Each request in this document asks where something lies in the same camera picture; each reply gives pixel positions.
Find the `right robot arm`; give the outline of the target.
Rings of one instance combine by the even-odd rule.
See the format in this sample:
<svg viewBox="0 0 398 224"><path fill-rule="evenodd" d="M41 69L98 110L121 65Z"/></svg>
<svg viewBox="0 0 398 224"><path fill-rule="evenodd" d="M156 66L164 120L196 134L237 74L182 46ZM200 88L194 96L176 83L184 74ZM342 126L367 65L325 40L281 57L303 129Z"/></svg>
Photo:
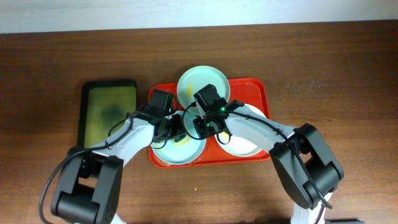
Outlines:
<svg viewBox="0 0 398 224"><path fill-rule="evenodd" d="M284 190L294 201L291 223L325 222L325 210L332 207L329 199L345 174L316 127L276 123L241 101L227 102L211 84L193 97L200 112L194 121L199 137L226 132L268 153Z"/></svg>

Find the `light blue plate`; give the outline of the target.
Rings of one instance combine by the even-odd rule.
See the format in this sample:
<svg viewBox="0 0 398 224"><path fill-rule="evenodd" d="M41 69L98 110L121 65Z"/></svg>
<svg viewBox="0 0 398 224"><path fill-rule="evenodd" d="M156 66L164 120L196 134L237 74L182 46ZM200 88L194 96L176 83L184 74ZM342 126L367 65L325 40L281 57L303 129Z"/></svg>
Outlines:
<svg viewBox="0 0 398 224"><path fill-rule="evenodd" d="M183 116L183 111L177 111L174 114ZM175 146L174 139L168 139L162 142L153 142L150 147L155 156L162 162L170 165L184 165L194 161L204 150L206 139L200 140L193 120L197 117L190 113L185 113L182 117L185 134L191 139L184 145Z"/></svg>

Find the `green yellow sponge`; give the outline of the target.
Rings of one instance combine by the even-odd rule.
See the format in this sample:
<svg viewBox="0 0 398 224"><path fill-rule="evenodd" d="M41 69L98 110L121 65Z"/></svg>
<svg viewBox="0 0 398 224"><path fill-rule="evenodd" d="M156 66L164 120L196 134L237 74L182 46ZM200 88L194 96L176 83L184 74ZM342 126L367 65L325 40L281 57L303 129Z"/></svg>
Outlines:
<svg viewBox="0 0 398 224"><path fill-rule="evenodd" d="M186 134L181 135L177 138L174 139L174 145L175 146L181 146L186 144L189 140L191 139L191 137L187 136Z"/></svg>

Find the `white plate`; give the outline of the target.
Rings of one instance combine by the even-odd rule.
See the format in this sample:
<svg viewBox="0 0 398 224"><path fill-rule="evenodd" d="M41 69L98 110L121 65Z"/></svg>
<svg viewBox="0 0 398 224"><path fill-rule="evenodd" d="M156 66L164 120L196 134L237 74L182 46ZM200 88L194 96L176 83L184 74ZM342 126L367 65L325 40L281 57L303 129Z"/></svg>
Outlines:
<svg viewBox="0 0 398 224"><path fill-rule="evenodd" d="M229 136L226 132L216 135L216 142L227 153L238 157L254 156L262 149L252 142L237 136Z"/></svg>

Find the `mint green plate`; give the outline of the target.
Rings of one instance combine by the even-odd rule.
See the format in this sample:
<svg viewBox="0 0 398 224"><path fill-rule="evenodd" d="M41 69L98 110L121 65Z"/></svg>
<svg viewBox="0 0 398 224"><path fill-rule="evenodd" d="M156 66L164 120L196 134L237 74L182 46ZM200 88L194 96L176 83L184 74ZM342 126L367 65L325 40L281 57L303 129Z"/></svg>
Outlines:
<svg viewBox="0 0 398 224"><path fill-rule="evenodd" d="M207 84L214 85L220 97L229 101L231 87L226 76L217 68L199 65L188 69L177 83L177 98L182 107L186 109L193 103L193 95Z"/></svg>

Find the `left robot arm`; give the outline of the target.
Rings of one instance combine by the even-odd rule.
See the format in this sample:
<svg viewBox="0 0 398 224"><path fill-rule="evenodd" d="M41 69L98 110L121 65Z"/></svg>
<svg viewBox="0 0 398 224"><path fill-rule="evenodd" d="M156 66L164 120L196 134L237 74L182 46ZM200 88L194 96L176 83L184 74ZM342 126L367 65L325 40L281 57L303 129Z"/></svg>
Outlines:
<svg viewBox="0 0 398 224"><path fill-rule="evenodd" d="M123 168L141 149L182 135L177 109L173 94L155 90L110 137L89 148L71 148L51 175L60 176L52 215L68 223L122 223L117 209Z"/></svg>

